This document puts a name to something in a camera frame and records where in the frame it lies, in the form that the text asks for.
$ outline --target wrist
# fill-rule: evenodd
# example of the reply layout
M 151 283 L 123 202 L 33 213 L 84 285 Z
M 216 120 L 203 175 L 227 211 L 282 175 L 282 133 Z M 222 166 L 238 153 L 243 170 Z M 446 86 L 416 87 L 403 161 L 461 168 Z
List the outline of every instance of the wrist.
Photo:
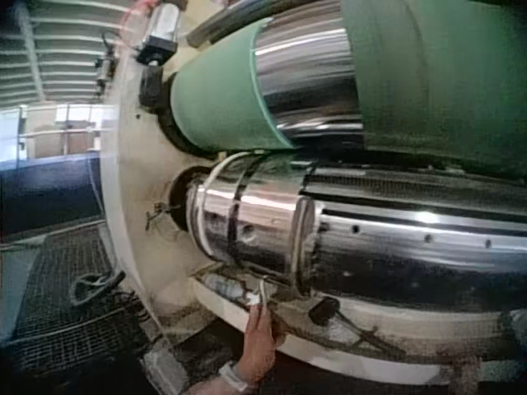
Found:
M 255 377 L 253 369 L 250 368 L 250 365 L 244 360 L 243 356 L 234 366 L 234 369 L 238 374 L 238 377 L 248 384 L 255 385 L 259 381 L 258 378 Z

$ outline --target black cable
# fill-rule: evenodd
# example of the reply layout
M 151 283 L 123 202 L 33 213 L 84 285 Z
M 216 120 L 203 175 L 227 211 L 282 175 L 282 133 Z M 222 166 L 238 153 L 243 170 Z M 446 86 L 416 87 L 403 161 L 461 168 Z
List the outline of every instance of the black cable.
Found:
M 109 52 L 109 53 L 113 53 L 114 52 L 114 46 L 112 44 L 110 44 L 108 42 L 108 40 L 106 39 L 106 34 L 107 33 L 114 33 L 113 31 L 111 30 L 107 30 L 107 31 L 103 31 L 102 33 L 100 33 L 100 37 L 102 38 L 102 43 L 105 45 L 106 47 L 106 50 Z
M 114 45 L 112 45 L 112 44 L 110 44 L 108 42 L 108 40 L 106 39 L 106 35 L 113 35 L 114 37 L 118 38 L 121 41 L 121 43 L 123 43 L 126 47 L 128 47 L 131 50 L 136 51 L 136 52 L 139 51 L 139 49 L 137 49 L 137 48 L 133 47 L 132 45 L 130 45 L 129 43 L 127 43 L 123 39 L 123 37 L 121 36 L 120 33 L 116 33 L 113 30 L 104 30 L 102 33 L 100 33 L 100 37 L 102 38 L 102 42 L 105 45 L 106 49 L 108 49 L 108 51 L 111 51 L 112 53 L 114 52 Z

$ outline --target ceiling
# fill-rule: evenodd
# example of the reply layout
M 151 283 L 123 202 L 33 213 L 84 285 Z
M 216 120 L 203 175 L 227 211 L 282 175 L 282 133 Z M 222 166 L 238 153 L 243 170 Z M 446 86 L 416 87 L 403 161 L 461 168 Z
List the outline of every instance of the ceiling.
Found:
M 0 26 L 0 108 L 41 101 L 93 102 L 101 33 L 119 33 L 133 0 L 33 0 Z M 107 35 L 112 44 L 115 37 Z

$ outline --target human hand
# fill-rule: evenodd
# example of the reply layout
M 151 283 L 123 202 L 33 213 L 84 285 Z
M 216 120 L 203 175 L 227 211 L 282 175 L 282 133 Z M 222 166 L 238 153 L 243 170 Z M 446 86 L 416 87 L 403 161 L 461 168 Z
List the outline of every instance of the human hand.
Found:
M 283 344 L 280 333 L 273 338 L 271 310 L 261 304 L 250 307 L 249 321 L 245 327 L 244 354 L 236 370 L 247 383 L 257 383 L 274 366 L 276 349 Z

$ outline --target metal bracket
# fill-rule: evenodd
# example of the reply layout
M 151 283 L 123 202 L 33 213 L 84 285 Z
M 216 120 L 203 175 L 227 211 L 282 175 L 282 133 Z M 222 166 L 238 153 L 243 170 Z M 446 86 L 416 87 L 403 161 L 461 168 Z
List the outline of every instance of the metal bracket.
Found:
M 146 216 L 145 231 L 148 232 L 150 230 L 150 224 L 154 220 L 159 218 L 161 214 L 170 214 L 170 211 L 175 210 L 177 208 L 180 208 L 180 205 L 170 206 L 164 202 L 155 203 L 153 212 L 147 211 L 145 213 L 145 216 Z

